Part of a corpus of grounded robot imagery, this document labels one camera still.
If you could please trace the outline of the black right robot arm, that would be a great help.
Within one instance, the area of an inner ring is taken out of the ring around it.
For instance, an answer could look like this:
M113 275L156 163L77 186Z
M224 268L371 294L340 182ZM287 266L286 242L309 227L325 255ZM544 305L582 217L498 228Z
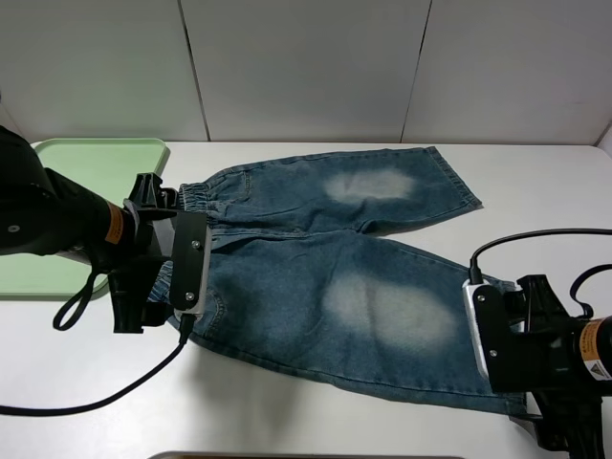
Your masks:
M611 395L611 317L569 315L543 274L517 280L524 332L514 370L540 413L530 418L537 444L571 458L603 458L602 401Z

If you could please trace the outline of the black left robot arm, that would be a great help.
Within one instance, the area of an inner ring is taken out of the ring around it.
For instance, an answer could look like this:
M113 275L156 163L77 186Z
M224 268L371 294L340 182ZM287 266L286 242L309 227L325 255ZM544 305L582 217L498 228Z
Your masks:
M149 294L171 251L154 225L174 217L178 193L154 173L137 176L119 207L40 162L25 139L1 130L1 252L58 255L87 264L84 286L55 314L57 331L85 312L95 280L109 279L117 333L140 334L163 325L171 307Z

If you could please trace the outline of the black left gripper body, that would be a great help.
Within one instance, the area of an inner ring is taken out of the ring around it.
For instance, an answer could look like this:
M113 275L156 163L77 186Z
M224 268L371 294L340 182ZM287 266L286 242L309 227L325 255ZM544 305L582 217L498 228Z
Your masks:
M128 286L152 281L172 252L174 206L140 206L126 200L123 207L104 201L93 239L93 264L111 281Z

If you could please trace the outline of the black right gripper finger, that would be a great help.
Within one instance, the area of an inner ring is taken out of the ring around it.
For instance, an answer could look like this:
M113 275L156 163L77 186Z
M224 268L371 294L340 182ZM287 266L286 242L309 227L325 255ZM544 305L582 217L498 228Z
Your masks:
M605 457L601 406L610 392L533 392L540 411L533 421L541 448L566 451L570 458Z
M513 330L573 330L580 321L571 317L544 274L526 275L510 292L510 326Z

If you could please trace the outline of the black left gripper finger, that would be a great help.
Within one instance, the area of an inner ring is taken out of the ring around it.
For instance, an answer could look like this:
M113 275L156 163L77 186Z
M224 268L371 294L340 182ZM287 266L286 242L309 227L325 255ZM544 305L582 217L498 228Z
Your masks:
M136 260L110 272L110 294L116 334L142 334L144 327L163 325L168 305L148 297L162 260Z
M178 191L163 187L163 180L155 173L139 173L128 195L128 200L138 208L177 210Z

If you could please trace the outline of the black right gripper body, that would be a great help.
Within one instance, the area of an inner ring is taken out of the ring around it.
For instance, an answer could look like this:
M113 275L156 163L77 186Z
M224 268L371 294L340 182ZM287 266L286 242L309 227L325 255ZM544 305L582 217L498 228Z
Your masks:
M525 411L538 391L611 393L611 318L577 318L573 330L512 329L525 391L506 393L509 411Z

